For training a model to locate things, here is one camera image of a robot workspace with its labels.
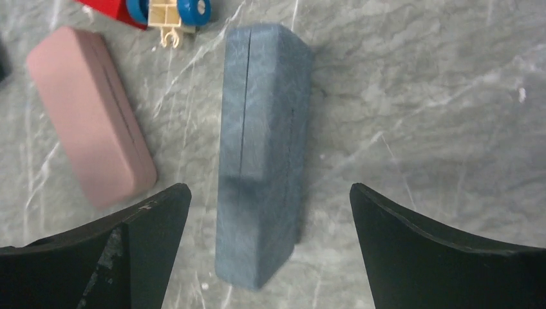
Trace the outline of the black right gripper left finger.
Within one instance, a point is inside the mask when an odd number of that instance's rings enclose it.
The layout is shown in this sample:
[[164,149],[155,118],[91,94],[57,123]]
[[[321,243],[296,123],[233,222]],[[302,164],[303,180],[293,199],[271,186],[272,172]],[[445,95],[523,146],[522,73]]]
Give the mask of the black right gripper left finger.
[[191,202],[165,190],[63,233],[1,249],[2,308],[160,308]]

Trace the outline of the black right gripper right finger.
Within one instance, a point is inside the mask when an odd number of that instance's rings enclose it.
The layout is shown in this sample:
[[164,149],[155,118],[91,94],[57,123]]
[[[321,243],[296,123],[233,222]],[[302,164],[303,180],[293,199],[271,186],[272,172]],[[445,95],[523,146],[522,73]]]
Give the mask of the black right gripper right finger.
[[350,190],[376,308],[544,308],[545,249],[484,238]]

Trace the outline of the pink glasses case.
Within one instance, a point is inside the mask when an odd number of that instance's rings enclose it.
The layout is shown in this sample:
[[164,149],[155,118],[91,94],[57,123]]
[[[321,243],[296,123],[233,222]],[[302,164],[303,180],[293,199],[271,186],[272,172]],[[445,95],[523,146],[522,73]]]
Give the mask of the pink glasses case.
[[152,188],[156,167],[101,35],[60,27],[26,63],[93,206],[109,207]]

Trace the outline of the grey-blue glasses case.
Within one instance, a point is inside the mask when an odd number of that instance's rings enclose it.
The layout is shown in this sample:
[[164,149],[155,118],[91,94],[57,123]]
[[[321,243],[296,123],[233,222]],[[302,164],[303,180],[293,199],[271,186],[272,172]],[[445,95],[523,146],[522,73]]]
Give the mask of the grey-blue glasses case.
[[231,285],[261,289],[299,241],[312,61],[281,24],[227,36],[215,270]]

